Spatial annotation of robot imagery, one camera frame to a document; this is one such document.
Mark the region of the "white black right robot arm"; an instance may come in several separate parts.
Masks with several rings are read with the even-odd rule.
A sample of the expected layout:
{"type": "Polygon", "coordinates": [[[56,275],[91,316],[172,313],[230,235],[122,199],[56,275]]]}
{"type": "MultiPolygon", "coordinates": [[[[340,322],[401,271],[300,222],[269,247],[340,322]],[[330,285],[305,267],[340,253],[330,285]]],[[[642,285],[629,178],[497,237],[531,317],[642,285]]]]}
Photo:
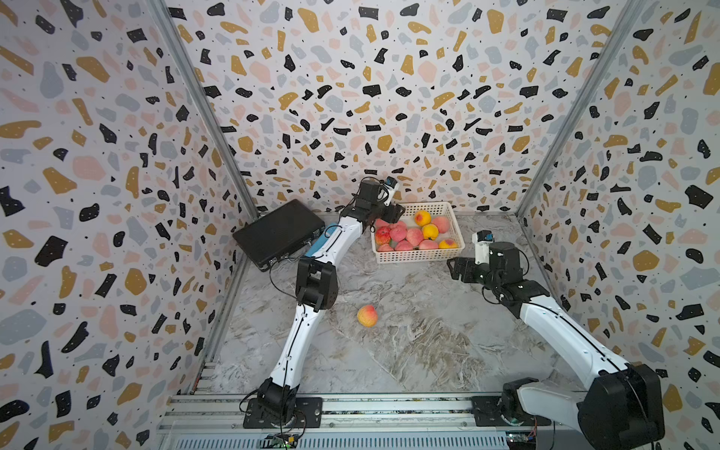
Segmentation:
{"type": "Polygon", "coordinates": [[[510,426],[543,417],[580,432],[594,449],[636,449],[666,435],[659,376],[632,365],[579,326],[551,293],[527,279],[522,251],[509,242],[476,236],[475,255],[447,260],[452,279],[491,292],[494,305],[508,309],[538,333],[573,369],[584,389],[523,378],[502,387],[499,413],[510,426]]]}

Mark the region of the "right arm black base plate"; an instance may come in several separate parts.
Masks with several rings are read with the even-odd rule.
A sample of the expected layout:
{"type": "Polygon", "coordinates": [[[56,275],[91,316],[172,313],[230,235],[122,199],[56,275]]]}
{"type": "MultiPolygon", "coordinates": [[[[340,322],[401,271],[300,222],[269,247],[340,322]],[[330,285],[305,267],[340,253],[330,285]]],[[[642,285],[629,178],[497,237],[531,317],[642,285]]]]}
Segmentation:
{"type": "Polygon", "coordinates": [[[476,396],[471,398],[471,413],[476,427],[530,427],[550,426],[551,420],[524,412],[515,399],[506,395],[476,396]]]}

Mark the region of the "large pink peach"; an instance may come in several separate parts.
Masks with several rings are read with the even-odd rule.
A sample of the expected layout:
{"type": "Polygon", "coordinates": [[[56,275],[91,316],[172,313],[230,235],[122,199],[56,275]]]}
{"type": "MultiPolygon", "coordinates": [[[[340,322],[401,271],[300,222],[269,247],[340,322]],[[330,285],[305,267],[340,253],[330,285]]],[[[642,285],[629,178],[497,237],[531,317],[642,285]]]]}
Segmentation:
{"type": "Polygon", "coordinates": [[[391,240],[395,243],[399,243],[406,239],[407,236],[407,226],[403,222],[399,222],[396,224],[393,224],[390,227],[390,237],[391,240]]]}

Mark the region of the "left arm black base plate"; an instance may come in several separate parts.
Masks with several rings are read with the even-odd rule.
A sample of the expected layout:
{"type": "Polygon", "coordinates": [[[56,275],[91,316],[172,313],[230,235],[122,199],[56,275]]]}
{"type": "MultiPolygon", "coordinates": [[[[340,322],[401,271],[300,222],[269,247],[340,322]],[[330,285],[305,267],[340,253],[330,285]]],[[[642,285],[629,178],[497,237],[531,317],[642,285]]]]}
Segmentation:
{"type": "Polygon", "coordinates": [[[285,406],[267,406],[264,400],[251,399],[247,405],[244,429],[318,429],[323,418],[322,397],[298,397],[285,406]]]}

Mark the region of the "orange pink front peach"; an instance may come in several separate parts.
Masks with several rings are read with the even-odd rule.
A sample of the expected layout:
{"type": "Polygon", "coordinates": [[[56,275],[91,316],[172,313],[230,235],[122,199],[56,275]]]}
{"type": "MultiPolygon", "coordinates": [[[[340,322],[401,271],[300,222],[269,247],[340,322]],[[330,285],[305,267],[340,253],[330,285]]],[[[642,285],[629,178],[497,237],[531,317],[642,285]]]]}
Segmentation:
{"type": "Polygon", "coordinates": [[[358,311],[357,320],[362,326],[372,328],[378,323],[379,314],[373,305],[366,305],[358,311]]]}

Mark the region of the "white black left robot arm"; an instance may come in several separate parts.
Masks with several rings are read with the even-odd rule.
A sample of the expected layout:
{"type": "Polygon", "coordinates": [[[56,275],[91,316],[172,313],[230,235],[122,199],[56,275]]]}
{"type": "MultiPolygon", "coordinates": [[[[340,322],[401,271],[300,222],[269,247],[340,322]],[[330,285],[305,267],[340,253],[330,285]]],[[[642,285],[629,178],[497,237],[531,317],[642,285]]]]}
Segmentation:
{"type": "Polygon", "coordinates": [[[379,219],[396,223],[404,213],[404,206],[390,201],[375,202],[367,208],[349,205],[298,260],[294,295],[297,306],[292,328],[279,361],[257,389],[260,410],[276,425],[286,425],[294,417],[309,346],[339,294],[337,263],[369,226],[379,219]]]}

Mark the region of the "yellow pink peach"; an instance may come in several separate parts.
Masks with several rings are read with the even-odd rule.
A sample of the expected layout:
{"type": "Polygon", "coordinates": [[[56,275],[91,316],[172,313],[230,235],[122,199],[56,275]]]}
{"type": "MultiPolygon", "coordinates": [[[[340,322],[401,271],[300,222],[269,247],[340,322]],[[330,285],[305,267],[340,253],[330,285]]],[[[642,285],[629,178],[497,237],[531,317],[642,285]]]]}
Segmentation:
{"type": "Polygon", "coordinates": [[[453,239],[444,239],[440,242],[440,249],[457,249],[459,244],[453,239]]]}

